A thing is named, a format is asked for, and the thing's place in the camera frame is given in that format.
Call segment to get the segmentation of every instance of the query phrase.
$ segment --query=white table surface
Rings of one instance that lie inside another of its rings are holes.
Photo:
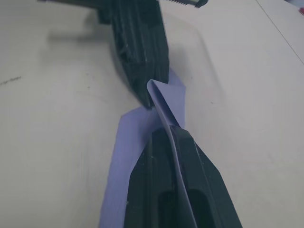
[[[254,0],[161,3],[186,129],[243,227],[302,228],[303,63]],[[118,121],[139,106],[112,38],[86,9],[0,1],[0,228],[97,227]]]

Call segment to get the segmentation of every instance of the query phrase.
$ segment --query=dark mark on table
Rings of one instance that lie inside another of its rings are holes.
[[[11,79],[9,79],[9,80],[6,80],[6,81],[4,81],[4,82],[1,82],[1,83],[0,83],[0,86],[5,85],[5,84],[7,84],[8,82],[17,81],[17,80],[19,80],[19,79],[21,79],[21,76],[20,76],[20,77],[11,78]]]

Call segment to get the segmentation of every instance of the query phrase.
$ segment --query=white tabletop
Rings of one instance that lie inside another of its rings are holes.
[[[303,63],[254,0],[161,3],[186,129],[243,227],[302,228]],[[139,106],[121,75],[92,11],[1,0],[1,228],[97,227],[118,121]]]

